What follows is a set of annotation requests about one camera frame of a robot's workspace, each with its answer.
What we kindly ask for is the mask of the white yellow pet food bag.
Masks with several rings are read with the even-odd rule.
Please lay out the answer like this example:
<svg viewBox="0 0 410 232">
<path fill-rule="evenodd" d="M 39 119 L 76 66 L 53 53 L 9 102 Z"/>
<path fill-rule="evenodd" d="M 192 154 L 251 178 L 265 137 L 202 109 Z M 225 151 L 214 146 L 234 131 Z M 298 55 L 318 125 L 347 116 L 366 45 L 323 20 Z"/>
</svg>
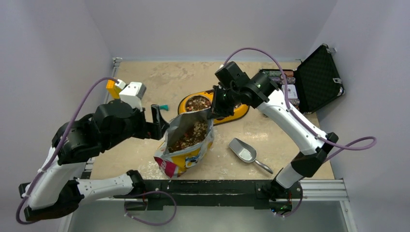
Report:
<svg viewBox="0 0 410 232">
<path fill-rule="evenodd" d="M 185 112 L 170 122 L 154 160 L 168 178 L 177 178 L 196 166 L 213 145 L 214 122 L 210 108 Z"/>
</svg>

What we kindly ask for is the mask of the metal food scoop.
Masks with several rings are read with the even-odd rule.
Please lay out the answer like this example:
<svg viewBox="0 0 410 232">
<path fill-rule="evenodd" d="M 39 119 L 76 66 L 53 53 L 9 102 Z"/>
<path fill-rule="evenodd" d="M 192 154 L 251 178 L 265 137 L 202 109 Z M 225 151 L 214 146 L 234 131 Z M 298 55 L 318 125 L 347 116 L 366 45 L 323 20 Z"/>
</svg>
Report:
<svg viewBox="0 0 410 232">
<path fill-rule="evenodd" d="M 259 167 L 264 169 L 270 174 L 273 174 L 273 170 L 266 164 L 257 160 L 257 151 L 249 144 L 239 140 L 238 138 L 233 138 L 228 147 L 243 161 L 246 163 L 256 163 Z"/>
</svg>

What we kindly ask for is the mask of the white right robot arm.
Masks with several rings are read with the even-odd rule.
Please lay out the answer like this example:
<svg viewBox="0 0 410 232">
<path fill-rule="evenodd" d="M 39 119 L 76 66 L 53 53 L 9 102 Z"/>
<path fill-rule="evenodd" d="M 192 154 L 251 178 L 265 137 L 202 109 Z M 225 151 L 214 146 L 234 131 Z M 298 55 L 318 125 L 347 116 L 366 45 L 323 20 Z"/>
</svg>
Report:
<svg viewBox="0 0 410 232">
<path fill-rule="evenodd" d="M 314 126 L 285 99 L 283 91 L 265 73 L 252 78 L 231 61 L 219 68 L 215 76 L 210 118 L 234 114 L 234 107 L 244 104 L 259 110 L 273 120 L 298 146 L 299 153 L 271 182 L 272 192 L 284 196 L 297 181 L 312 177 L 322 166 L 338 136 Z"/>
</svg>

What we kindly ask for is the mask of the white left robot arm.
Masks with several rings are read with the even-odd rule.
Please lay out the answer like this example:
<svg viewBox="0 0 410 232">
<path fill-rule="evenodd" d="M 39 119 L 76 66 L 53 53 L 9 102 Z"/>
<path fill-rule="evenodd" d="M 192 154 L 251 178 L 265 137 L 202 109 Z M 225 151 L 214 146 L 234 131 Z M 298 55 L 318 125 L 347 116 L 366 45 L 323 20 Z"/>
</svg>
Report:
<svg viewBox="0 0 410 232">
<path fill-rule="evenodd" d="M 73 117 L 62 125 L 52 139 L 48 157 L 30 183 L 21 184 L 22 202 L 16 220 L 32 224 L 40 220 L 64 217 L 80 205 L 105 197 L 140 197 L 146 190 L 141 174 L 129 170 L 118 177 L 88 181 L 76 172 L 90 158 L 130 139 L 161 139 L 169 123 L 162 118 L 158 105 L 152 105 L 152 122 L 144 109 L 131 107 L 121 100 L 99 105 L 92 114 Z"/>
</svg>

